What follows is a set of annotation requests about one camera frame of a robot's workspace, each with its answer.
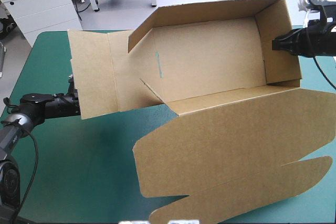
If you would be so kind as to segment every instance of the cabinet drawer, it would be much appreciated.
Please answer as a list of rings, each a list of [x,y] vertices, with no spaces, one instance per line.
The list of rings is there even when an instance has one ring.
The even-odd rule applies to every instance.
[[[14,0],[5,6],[14,19],[39,13],[58,6],[72,4],[71,0]]]
[[[72,4],[68,4],[45,10],[44,12],[17,18],[15,21],[22,33],[25,34],[75,18],[78,19],[75,8]]]
[[[67,22],[64,22],[64,23],[61,23],[61,24],[57,24],[57,25],[50,26],[50,27],[45,27],[45,28],[40,29],[40,30],[32,31],[30,33],[26,33],[26,34],[24,34],[24,36],[28,40],[29,44],[31,46],[33,46],[37,36],[40,33],[43,33],[45,31],[67,31],[69,29],[82,30],[82,26],[81,26],[81,24],[80,24],[80,22],[77,18],[73,19],[73,20],[70,20],[70,21],[67,21]]]

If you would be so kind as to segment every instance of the black robotic arm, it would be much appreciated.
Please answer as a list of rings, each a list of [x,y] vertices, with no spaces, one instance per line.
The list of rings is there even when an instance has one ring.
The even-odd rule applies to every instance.
[[[75,89],[72,75],[69,77],[67,94],[26,94],[20,99],[20,105],[15,106],[4,99],[11,108],[8,117],[1,121],[0,130],[0,223],[12,224],[27,196],[20,201],[20,173],[11,153],[22,137],[30,135],[35,126],[44,123],[45,119],[80,115],[78,93]]]

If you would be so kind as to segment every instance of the green tabletop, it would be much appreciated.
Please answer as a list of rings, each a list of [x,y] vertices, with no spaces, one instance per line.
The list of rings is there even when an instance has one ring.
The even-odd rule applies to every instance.
[[[68,76],[72,73],[70,58],[66,32],[42,33],[15,85],[12,102],[18,103],[26,93],[66,92]],[[334,60],[329,57],[319,61],[336,82]],[[303,87],[332,92],[312,60],[301,58],[300,62]],[[159,105],[88,120],[79,116],[47,120],[33,131],[39,144],[40,162],[20,215],[39,222],[146,220],[154,209],[177,197],[142,197],[132,148],[142,136],[174,117],[168,107]],[[22,175],[23,193],[34,164],[32,141],[21,139],[13,155]],[[322,155],[336,158],[335,141],[310,157]],[[322,182],[307,193],[230,222],[332,222],[335,178],[333,165]]]

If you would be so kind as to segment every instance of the corrugated cardboard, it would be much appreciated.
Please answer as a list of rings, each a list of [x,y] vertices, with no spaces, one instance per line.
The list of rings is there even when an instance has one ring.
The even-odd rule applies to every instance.
[[[334,94],[293,89],[173,119],[134,146],[141,194],[192,195],[297,161],[334,139],[335,105]]]
[[[289,30],[285,0],[239,0],[160,7],[135,31],[69,31],[82,118],[162,103],[140,79],[166,102],[298,80],[298,58],[264,46]]]
[[[290,29],[285,0],[235,0],[159,7],[135,31],[69,31],[83,119],[162,103],[178,115],[134,147],[144,196],[190,195],[154,224],[215,224],[327,172],[327,157],[296,162],[334,138],[336,100],[300,89],[298,57],[272,51]]]
[[[327,173],[332,158],[319,157],[291,163],[232,180],[152,212],[151,224],[198,219],[214,224],[253,209],[304,193]]]

